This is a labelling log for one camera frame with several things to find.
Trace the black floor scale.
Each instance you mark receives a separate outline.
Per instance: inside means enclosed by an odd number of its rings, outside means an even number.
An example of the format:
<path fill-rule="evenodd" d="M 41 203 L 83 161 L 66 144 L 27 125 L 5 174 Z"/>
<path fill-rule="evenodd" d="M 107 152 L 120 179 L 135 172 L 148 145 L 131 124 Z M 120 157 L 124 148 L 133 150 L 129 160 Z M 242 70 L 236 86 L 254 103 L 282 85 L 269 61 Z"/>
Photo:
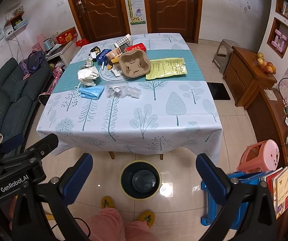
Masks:
<path fill-rule="evenodd" d="M 229 101 L 231 100 L 223 83 L 207 82 L 213 100 Z"/>

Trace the white paper bag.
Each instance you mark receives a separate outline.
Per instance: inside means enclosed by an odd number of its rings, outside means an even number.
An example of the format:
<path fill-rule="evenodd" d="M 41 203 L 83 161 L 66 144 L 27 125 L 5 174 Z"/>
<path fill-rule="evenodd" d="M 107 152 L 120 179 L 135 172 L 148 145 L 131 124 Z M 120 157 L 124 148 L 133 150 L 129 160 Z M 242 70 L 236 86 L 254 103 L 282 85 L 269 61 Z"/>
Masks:
<path fill-rule="evenodd" d="M 99 77 L 99 72 L 96 67 L 84 67 L 77 73 L 78 80 L 86 86 L 96 86 L 95 80 Z"/>

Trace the stack of books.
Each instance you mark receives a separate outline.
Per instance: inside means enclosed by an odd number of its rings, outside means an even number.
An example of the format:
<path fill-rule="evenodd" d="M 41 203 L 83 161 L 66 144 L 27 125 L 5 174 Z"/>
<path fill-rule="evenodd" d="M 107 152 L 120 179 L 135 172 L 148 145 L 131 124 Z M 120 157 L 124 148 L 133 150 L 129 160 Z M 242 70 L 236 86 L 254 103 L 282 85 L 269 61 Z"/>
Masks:
<path fill-rule="evenodd" d="M 267 183 L 273 200 L 276 218 L 280 218 L 288 209 L 288 167 L 268 171 L 260 181 Z"/>

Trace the wooden side cabinet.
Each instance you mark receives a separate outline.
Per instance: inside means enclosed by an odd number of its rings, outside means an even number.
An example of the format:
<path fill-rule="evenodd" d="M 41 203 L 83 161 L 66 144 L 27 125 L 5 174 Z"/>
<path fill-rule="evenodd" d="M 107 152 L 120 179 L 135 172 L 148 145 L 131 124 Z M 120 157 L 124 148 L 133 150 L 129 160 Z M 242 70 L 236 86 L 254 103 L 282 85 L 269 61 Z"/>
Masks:
<path fill-rule="evenodd" d="M 266 74 L 258 67 L 255 52 L 236 46 L 223 78 L 237 107 L 244 107 L 260 85 L 272 88 L 277 83 L 273 74 Z"/>

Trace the yellow slipper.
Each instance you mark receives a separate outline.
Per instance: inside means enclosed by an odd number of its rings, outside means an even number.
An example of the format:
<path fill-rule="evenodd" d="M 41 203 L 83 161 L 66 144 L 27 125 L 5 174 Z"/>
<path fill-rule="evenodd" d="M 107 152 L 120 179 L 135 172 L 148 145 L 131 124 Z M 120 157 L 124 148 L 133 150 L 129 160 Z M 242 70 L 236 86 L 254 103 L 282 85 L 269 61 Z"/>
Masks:
<path fill-rule="evenodd" d="M 137 217 L 137 221 L 145 223 L 149 228 L 151 228 L 155 223 L 155 213 L 152 210 L 147 209 Z"/>
<path fill-rule="evenodd" d="M 115 202 L 111 196 L 105 196 L 101 199 L 100 202 L 101 208 L 116 208 Z"/>

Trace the blue snack packet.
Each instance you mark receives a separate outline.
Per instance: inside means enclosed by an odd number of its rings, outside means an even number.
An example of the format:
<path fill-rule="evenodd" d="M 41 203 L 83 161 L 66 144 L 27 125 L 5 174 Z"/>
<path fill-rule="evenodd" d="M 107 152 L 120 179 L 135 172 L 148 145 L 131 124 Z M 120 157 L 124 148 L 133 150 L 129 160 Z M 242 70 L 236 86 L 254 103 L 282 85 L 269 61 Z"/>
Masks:
<path fill-rule="evenodd" d="M 101 64 L 107 65 L 108 59 L 107 54 L 111 52 L 111 49 L 103 49 L 96 57 L 96 61 L 100 62 Z"/>

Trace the left yellow slipper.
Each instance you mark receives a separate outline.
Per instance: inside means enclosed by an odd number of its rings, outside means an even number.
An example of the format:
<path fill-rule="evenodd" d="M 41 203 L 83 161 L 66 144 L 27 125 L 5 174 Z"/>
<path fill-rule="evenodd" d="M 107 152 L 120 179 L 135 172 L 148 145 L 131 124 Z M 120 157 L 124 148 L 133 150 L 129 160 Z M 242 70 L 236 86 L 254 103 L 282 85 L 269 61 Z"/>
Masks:
<path fill-rule="evenodd" d="M 100 202 L 101 208 L 116 208 L 115 202 L 111 196 L 105 196 L 101 199 Z"/>

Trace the right wooden door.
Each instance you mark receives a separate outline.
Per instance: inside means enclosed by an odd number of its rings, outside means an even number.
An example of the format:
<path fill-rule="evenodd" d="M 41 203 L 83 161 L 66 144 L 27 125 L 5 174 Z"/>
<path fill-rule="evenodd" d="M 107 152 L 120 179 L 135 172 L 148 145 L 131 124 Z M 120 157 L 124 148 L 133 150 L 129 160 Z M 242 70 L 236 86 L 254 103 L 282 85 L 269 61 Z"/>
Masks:
<path fill-rule="evenodd" d="M 148 33 L 179 33 L 198 42 L 203 0 L 145 0 Z"/>

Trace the blue face mask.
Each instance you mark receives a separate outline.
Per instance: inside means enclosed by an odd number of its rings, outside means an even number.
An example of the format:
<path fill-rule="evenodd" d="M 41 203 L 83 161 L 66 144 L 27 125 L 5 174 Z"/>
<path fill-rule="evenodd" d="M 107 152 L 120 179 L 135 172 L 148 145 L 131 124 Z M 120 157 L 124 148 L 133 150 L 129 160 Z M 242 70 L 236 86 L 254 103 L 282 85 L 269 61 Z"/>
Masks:
<path fill-rule="evenodd" d="M 79 84 L 78 86 L 75 87 L 75 90 L 77 91 L 78 95 L 82 98 L 98 100 L 104 91 L 104 86 L 102 85 L 86 86 L 84 84 Z"/>

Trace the clear plastic wrap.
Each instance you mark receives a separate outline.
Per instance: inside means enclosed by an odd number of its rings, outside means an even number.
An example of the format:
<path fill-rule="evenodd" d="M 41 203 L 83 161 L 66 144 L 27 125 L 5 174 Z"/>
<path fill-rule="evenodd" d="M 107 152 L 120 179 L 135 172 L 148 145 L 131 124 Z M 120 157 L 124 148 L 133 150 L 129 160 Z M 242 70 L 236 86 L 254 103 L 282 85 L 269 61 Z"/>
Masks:
<path fill-rule="evenodd" d="M 128 85 L 109 85 L 105 87 L 108 96 L 115 96 L 115 97 L 132 97 L 139 99 L 141 96 L 141 90 L 130 87 Z"/>

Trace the wooden table frame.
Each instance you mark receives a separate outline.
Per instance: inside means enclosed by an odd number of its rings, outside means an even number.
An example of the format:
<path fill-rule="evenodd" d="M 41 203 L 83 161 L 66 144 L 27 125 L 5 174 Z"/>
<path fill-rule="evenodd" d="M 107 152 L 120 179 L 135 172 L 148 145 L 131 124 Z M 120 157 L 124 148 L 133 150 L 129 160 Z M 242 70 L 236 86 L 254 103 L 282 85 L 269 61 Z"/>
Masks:
<path fill-rule="evenodd" d="M 113 151 L 109 151 L 108 153 L 109 153 L 110 158 L 112 160 L 114 160 L 115 159 L 115 153 Z M 135 156 L 136 157 L 144 157 L 143 154 L 135 154 Z M 160 158 L 160 160 L 164 160 L 164 154 L 159 154 L 159 158 Z"/>

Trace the giraffe height chart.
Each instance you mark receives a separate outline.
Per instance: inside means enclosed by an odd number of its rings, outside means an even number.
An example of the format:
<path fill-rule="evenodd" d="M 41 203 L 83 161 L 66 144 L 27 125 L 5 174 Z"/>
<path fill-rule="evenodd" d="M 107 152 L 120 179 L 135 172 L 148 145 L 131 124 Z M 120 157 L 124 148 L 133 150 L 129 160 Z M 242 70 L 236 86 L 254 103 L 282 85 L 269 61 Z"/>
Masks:
<path fill-rule="evenodd" d="M 125 3 L 130 25 L 133 26 L 146 24 L 144 0 L 125 0 Z"/>

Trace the rolled patterned mat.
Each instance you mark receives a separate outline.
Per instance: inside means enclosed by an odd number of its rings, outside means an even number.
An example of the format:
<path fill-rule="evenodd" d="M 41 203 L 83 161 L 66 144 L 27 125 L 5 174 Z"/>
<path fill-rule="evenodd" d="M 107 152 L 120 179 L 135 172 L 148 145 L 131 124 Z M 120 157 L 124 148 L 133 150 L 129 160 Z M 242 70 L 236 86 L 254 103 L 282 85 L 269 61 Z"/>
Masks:
<path fill-rule="evenodd" d="M 52 75 L 53 75 L 53 80 L 49 86 L 49 88 L 47 89 L 46 92 L 44 93 L 41 93 L 39 96 L 38 96 L 38 101 L 40 104 L 42 104 L 43 106 L 45 106 L 53 92 L 53 90 L 55 89 L 55 86 L 57 85 L 60 77 L 62 76 L 63 74 L 63 69 L 62 67 L 56 67 L 53 72 L 52 72 Z"/>

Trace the brown paper cup carrier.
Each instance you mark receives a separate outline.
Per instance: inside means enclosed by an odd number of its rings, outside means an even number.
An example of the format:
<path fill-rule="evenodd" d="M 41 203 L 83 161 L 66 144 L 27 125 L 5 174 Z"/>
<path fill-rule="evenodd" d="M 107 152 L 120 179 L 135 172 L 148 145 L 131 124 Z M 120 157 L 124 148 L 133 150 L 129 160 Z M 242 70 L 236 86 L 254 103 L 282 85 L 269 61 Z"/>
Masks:
<path fill-rule="evenodd" d="M 137 78 L 149 74 L 151 71 L 150 60 L 143 50 L 132 50 L 121 54 L 119 65 L 124 76 Z"/>

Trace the right yellow slipper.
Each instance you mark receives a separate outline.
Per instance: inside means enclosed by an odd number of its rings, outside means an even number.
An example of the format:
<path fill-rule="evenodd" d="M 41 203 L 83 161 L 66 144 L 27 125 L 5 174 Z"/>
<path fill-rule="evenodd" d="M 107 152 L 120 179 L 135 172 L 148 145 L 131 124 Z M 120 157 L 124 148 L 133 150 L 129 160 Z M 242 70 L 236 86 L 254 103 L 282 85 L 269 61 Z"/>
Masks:
<path fill-rule="evenodd" d="M 137 217 L 137 221 L 145 223 L 149 228 L 151 228 L 155 223 L 155 213 L 152 210 L 147 209 Z"/>

